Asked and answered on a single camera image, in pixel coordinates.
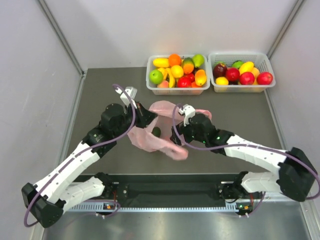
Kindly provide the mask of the dark green avocado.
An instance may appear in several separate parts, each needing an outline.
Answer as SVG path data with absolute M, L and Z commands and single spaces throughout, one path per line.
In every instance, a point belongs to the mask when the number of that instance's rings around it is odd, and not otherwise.
M 161 129 L 159 127 L 154 127 L 151 132 L 155 137 L 159 138 L 161 136 Z

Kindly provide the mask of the pink plastic bag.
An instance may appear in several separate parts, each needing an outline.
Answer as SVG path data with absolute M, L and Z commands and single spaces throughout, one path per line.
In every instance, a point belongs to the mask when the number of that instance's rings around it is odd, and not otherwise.
M 188 150 L 170 140 L 173 124 L 184 121 L 184 117 L 178 112 L 173 113 L 174 107 L 174 103 L 166 100 L 154 102 L 149 111 L 156 113 L 157 117 L 146 128 L 134 126 L 127 134 L 131 143 L 146 152 L 160 151 L 176 161 L 187 159 Z M 160 137 L 152 134 L 154 127 L 160 128 Z

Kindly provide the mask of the yellow mango from bag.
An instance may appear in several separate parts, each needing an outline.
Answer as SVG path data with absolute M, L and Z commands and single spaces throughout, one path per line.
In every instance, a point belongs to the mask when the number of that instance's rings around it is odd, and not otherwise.
M 162 58 L 162 57 L 155 58 L 152 61 L 152 63 L 156 68 L 169 68 L 170 67 L 170 63 L 169 63 L 168 58 Z

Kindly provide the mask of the orange fruit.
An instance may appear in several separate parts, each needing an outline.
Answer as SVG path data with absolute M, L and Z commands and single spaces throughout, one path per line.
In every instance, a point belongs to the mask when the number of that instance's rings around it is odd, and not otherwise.
M 182 59 L 178 54 L 173 53 L 168 57 L 168 63 L 171 67 L 180 66 L 182 63 Z

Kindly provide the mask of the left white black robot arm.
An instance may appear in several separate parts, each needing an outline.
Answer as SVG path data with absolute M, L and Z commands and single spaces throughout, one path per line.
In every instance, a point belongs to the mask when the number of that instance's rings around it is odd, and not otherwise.
M 125 107 L 118 103 L 108 105 L 98 125 L 86 134 L 56 169 L 42 180 L 34 184 L 28 182 L 22 187 L 26 213 L 32 214 L 43 228 L 49 228 L 73 206 L 99 196 L 109 198 L 114 187 L 105 173 L 97 173 L 79 186 L 70 185 L 84 170 L 106 155 L 133 127 L 145 129 L 157 116 L 139 102 Z

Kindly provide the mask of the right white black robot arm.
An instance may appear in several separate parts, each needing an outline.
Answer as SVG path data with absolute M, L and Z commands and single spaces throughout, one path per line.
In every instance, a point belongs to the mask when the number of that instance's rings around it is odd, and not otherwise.
M 190 146 L 196 141 L 204 144 L 203 151 L 210 151 L 231 158 L 244 160 L 265 169 L 255 173 L 243 171 L 227 187 L 229 194 L 245 198 L 255 192 L 276 192 L 297 201 L 310 200 L 309 192 L 318 174 L 306 154 L 299 148 L 274 149 L 252 143 L 233 132 L 218 129 L 203 113 L 180 109 L 183 121 L 172 126 L 171 140 Z

